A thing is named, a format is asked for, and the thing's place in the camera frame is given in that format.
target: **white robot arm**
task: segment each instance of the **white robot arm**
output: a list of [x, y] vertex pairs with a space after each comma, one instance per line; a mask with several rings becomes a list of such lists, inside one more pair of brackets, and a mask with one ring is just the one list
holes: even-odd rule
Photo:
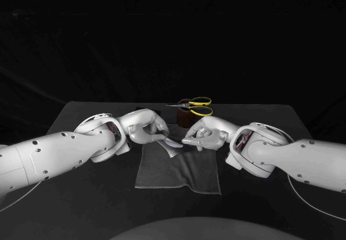
[[[142, 127], [150, 125], [150, 132]], [[10, 146], [0, 145], [0, 197], [8, 192], [44, 181], [79, 167], [88, 159], [93, 163], [129, 151], [129, 139], [138, 143], [165, 140], [164, 120], [150, 109], [137, 110], [114, 118], [96, 114], [76, 127]]]
[[346, 145], [301, 139], [288, 142], [282, 131], [261, 123], [236, 126], [204, 116], [191, 126], [183, 144], [219, 149], [229, 143], [226, 163], [266, 178], [275, 167], [300, 182], [346, 193]]

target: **gray table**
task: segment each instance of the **gray table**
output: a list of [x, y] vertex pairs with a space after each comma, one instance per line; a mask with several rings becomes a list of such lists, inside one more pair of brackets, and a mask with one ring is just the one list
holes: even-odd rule
[[[176, 123], [177, 109], [163, 103], [69, 102], [47, 134], [72, 132], [95, 114], [112, 113], [118, 117], [137, 107], [161, 111], [167, 124]], [[295, 140], [311, 138], [288, 105], [212, 104], [212, 108], [216, 117], [239, 126], [259, 122], [284, 130]], [[227, 151], [227, 145], [216, 151], [222, 195], [194, 193], [189, 187], [137, 189], [141, 145], [132, 142], [125, 154], [101, 163], [88, 161], [42, 182], [27, 197], [0, 213], [0, 238], [105, 240], [153, 221], [220, 217], [265, 225], [302, 239], [343, 239], [346, 223], [302, 203], [285, 173], [276, 168], [268, 178], [258, 178], [243, 169], [236, 170], [225, 163]], [[346, 216], [343, 194], [294, 180], [292, 184], [311, 204]], [[8, 194], [5, 201], [20, 197], [31, 187]]]

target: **gray towel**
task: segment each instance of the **gray towel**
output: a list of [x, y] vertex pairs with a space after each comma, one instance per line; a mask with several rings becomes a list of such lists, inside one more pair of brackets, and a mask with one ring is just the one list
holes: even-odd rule
[[[189, 129], [174, 124], [167, 127], [171, 138], [181, 140]], [[199, 194], [222, 194], [215, 150], [196, 149], [170, 158], [157, 142], [144, 144], [134, 187], [161, 189], [183, 186]]]

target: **scissors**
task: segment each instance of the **scissors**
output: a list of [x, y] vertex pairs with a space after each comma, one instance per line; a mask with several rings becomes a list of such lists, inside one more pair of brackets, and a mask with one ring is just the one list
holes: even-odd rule
[[191, 113], [204, 117], [213, 114], [213, 110], [210, 109], [210, 107], [207, 107], [210, 103], [212, 99], [209, 97], [200, 96], [193, 98], [187, 103], [165, 104], [165, 106], [187, 108]]

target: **cup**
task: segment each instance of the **cup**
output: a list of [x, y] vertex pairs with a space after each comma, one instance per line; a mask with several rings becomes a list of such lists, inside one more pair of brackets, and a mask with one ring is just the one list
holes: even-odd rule
[[[184, 98], [177, 102], [177, 104], [187, 104], [189, 101], [190, 101], [190, 99]], [[187, 107], [177, 108], [176, 123], [177, 123], [178, 127], [189, 129], [194, 124], [194, 117], [196, 117], [196, 115], [194, 115], [194, 113], [191, 113], [191, 111], [189, 110]]]

